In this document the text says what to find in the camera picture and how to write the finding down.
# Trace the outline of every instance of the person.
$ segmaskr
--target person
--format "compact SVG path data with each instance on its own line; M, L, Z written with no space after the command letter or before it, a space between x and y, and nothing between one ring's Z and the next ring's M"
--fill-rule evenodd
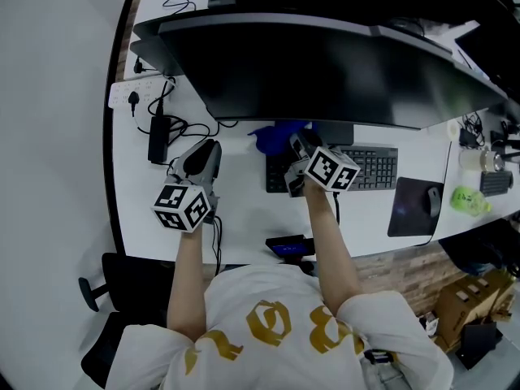
M183 233L167 329L126 327L107 390L385 388L374 369L384 364L367 361L375 350L392 357L397 388L450 388L450 361L403 296L363 294L325 192L310 179L303 190L318 278L298 266L249 265L220 273L204 292L202 228Z

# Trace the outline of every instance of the gold print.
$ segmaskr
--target gold print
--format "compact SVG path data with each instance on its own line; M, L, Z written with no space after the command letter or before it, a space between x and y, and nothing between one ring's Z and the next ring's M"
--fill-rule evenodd
M264 319L266 320L267 327L264 326L257 314L258 307L266 307L263 313ZM276 314L282 318L284 324L284 331L279 334L273 331L276 325ZM260 301L257 305L249 312L245 317L251 334L261 342L277 347L282 342L282 339L293 329L291 326L291 319L289 317L289 311L280 302L268 302Z
M213 340L214 344L217 347L217 351L219 351L219 355L222 358L226 358L228 360L234 361L236 357L242 352L242 349L244 349L244 346L237 347L236 345L230 344L228 338L226 337L226 334L224 334L222 331L219 331L218 329L214 329L213 331L208 331L206 334L201 336L199 340L202 338L209 338L210 340ZM186 353L184 354L184 362L186 364L186 375L188 375L191 370L195 367L195 364L197 363L197 355L200 353L198 349L193 346L190 349L186 350Z
M310 320L316 325L316 327L310 332L310 344L321 354L325 354L329 349L333 349L341 344L341 341L349 334L352 334L347 324L339 319L336 319L338 325L338 341L331 340L325 332L325 327L328 321L332 318L331 314L326 314L325 306L319 306L310 313ZM356 355L361 353L365 348L362 339L355 335L354 340L354 351Z

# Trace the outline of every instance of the plastic bottle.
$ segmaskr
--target plastic bottle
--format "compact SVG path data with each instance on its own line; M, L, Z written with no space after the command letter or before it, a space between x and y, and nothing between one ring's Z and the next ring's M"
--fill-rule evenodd
M450 205L455 210L473 217L478 217L491 210L491 204L486 201L485 196L480 191L466 186L455 188Z

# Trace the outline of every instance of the white t-shirt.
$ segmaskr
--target white t-shirt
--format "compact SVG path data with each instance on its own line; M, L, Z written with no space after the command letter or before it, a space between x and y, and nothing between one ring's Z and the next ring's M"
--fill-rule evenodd
M401 294L348 299L336 318L318 279L296 266L244 266L206 291L207 333L193 343L154 325L124 330L106 390L366 389L367 349L396 354L410 387L448 390L453 368Z

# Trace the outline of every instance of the shirt sleeve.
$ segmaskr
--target shirt sleeve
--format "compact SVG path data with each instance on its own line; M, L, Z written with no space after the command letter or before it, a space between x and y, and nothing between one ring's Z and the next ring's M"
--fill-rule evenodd
M150 390L164 379L174 355L193 345L179 332L155 325L124 329L106 390Z
M351 297L337 318L363 334L371 348L397 354L397 361L413 390L448 390L453 366L431 341L405 298L398 292Z

